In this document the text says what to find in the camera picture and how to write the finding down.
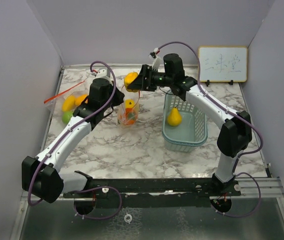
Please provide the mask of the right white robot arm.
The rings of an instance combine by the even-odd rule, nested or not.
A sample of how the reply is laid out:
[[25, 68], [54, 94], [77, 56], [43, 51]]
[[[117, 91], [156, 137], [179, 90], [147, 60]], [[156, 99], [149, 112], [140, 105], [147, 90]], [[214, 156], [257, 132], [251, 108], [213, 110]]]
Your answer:
[[176, 53], [164, 56], [164, 72], [144, 64], [137, 74], [126, 76], [124, 86], [129, 92], [153, 92], [158, 87], [169, 87], [183, 101], [195, 106], [208, 116], [219, 128], [217, 146], [220, 158], [212, 176], [212, 191], [222, 196], [234, 181], [238, 157], [252, 140], [250, 115], [238, 112], [214, 98], [200, 86], [195, 78], [186, 76], [181, 57]]

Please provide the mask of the orange tangerine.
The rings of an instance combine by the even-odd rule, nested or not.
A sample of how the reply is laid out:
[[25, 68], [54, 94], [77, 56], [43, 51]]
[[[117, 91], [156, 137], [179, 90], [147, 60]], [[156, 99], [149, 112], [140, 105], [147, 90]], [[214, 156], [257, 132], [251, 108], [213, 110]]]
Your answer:
[[137, 114], [136, 112], [131, 108], [131, 109], [125, 109], [124, 113], [121, 115], [121, 122], [124, 125], [133, 125], [136, 122], [137, 119]]

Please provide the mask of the small yellow lemon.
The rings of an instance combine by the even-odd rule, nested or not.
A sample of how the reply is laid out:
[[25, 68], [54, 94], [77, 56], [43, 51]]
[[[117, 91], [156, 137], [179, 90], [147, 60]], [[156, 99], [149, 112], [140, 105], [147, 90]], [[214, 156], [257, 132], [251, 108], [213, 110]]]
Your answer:
[[124, 101], [124, 107], [125, 109], [132, 109], [135, 106], [135, 101], [132, 99], [126, 99]]

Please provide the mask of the yellow pear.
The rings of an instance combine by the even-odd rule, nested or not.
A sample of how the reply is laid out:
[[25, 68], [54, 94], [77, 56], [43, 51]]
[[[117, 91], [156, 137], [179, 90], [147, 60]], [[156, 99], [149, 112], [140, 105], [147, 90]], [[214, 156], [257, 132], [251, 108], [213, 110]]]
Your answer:
[[174, 107], [172, 108], [171, 112], [169, 113], [167, 119], [166, 119], [167, 123], [172, 126], [172, 127], [176, 127], [178, 125], [181, 124], [182, 122], [182, 116], [179, 113], [178, 108]]

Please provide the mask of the green apple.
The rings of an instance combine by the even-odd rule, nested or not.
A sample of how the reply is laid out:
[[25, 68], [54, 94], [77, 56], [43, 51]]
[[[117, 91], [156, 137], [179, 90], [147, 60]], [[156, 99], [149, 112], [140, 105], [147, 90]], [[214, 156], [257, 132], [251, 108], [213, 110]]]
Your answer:
[[69, 123], [71, 117], [73, 117], [73, 113], [74, 113], [73, 110], [63, 112], [62, 115], [63, 124], [67, 125]]

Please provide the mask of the clear zip bag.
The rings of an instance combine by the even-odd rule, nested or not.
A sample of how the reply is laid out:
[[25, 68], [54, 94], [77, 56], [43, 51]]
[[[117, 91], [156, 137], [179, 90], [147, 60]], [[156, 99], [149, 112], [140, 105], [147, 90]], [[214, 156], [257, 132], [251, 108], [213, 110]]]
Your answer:
[[118, 107], [118, 123], [123, 126], [134, 125], [140, 111], [140, 92], [129, 92], [123, 85], [121, 87], [121, 93], [124, 94], [124, 102]]
[[62, 115], [63, 115], [62, 104], [63, 104], [64, 100], [70, 95], [73, 95], [76, 98], [81, 96], [81, 95], [89, 95], [89, 90], [86, 87], [86, 81], [80, 80], [75, 85], [73, 85], [73, 86], [71, 86], [71, 87], [69, 87], [65, 90], [62, 90], [60, 93], [56, 94], [53, 97], [48, 98], [47, 100], [44, 100], [44, 105], [52, 113], [56, 110], [57, 115], [59, 117], [61, 117], [61, 121], [62, 121]]

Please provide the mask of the clear zip top bag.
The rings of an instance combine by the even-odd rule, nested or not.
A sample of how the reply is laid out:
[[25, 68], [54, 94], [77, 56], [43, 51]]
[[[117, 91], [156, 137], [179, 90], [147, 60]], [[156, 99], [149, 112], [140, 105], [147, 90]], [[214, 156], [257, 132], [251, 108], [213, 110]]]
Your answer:
[[71, 87], [69, 87], [65, 90], [62, 90], [60, 93], [56, 94], [53, 97], [48, 98], [47, 100], [44, 100], [44, 105], [52, 113], [56, 110], [57, 115], [59, 117], [61, 117], [61, 121], [62, 121], [62, 115], [63, 115], [62, 104], [63, 104], [64, 100], [70, 95], [73, 95], [76, 98], [81, 96], [81, 95], [89, 95], [89, 90], [86, 87], [86, 81], [80, 80], [75, 85], [73, 85], [73, 86], [71, 86]]

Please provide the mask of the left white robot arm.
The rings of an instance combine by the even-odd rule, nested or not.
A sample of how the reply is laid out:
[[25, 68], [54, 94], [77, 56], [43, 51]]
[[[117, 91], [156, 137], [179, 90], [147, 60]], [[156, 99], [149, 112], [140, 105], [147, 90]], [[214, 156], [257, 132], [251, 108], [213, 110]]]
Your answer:
[[26, 157], [22, 162], [22, 188], [32, 195], [53, 203], [60, 194], [76, 192], [81, 197], [91, 194], [89, 176], [74, 172], [59, 172], [78, 143], [104, 118], [104, 112], [123, 102], [124, 95], [116, 83], [105, 77], [95, 78], [89, 95], [75, 108], [66, 127], [56, 139], [36, 157]]

